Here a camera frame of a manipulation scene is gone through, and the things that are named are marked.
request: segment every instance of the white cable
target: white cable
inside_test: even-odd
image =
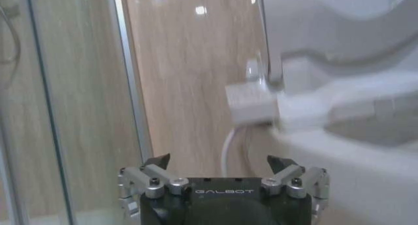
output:
[[[220,155],[220,169],[222,169],[222,177],[229,176],[229,150],[233,143],[233,139],[235,134],[238,133],[239,128],[231,129],[227,138],[223,142],[222,155]]]

